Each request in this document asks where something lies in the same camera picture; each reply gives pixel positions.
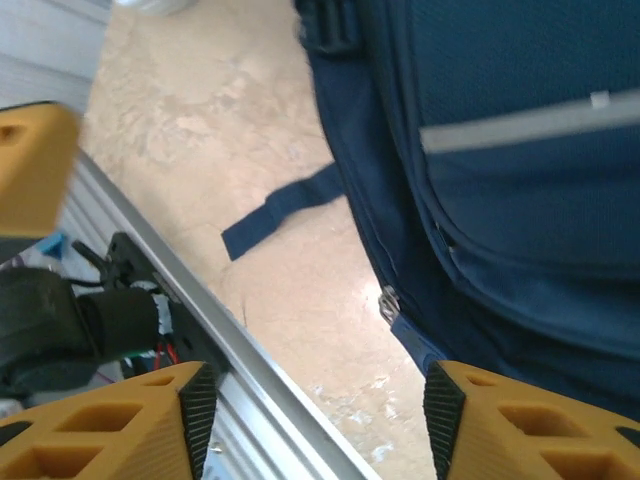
gray reflective strip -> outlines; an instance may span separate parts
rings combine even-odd
[[[563,103],[487,120],[425,127],[420,130],[427,153],[499,147],[640,123],[640,90]]]

white wall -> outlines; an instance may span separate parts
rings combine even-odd
[[[110,0],[1,0],[0,108],[56,100],[83,112]]]

zipper pull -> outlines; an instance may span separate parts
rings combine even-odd
[[[382,294],[378,297],[378,307],[382,318],[392,325],[400,315],[400,298],[392,286],[382,287]]]

backpack strap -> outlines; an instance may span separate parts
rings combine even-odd
[[[261,207],[222,232],[222,241],[233,261],[274,233],[292,213],[327,204],[343,194],[338,167],[332,163],[309,178],[295,181],[271,193]]]
[[[295,0],[300,15],[298,37],[310,53],[352,56],[363,51],[355,0]]]

yellow plastic part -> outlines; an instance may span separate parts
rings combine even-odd
[[[470,365],[440,365],[466,395],[447,480],[640,479],[640,448],[616,430],[639,423]]]
[[[178,392],[189,362],[26,410],[32,422],[0,448],[0,479],[191,480]]]
[[[79,131],[76,115],[59,104],[0,110],[0,234],[53,231]]]

